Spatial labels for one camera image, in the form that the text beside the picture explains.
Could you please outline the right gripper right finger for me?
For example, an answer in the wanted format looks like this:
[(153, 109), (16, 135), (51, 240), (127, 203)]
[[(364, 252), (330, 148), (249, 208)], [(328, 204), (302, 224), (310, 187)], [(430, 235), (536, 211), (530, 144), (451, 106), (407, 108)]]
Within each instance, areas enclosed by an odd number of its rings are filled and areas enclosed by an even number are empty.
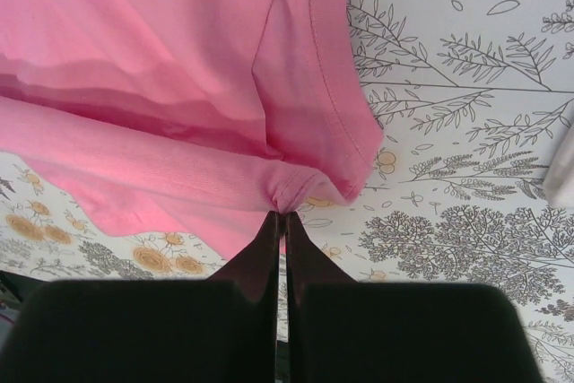
[(285, 218), (294, 382), (539, 382), (504, 293), (472, 283), (360, 283)]

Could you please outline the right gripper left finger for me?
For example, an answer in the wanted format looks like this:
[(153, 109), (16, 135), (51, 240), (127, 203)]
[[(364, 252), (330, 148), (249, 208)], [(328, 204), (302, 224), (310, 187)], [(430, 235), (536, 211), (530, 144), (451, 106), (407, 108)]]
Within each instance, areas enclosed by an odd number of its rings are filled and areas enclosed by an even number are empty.
[(2, 348), (2, 381), (274, 381), (281, 235), (271, 212), (204, 280), (43, 285)]

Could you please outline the pink t shirt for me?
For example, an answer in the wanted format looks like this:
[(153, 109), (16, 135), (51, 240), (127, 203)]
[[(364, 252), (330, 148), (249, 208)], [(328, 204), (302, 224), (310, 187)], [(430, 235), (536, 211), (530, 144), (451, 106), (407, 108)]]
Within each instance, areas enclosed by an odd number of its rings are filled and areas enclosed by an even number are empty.
[(270, 211), (348, 205), (382, 132), (347, 0), (1, 0), (1, 148), (110, 236), (223, 257)]

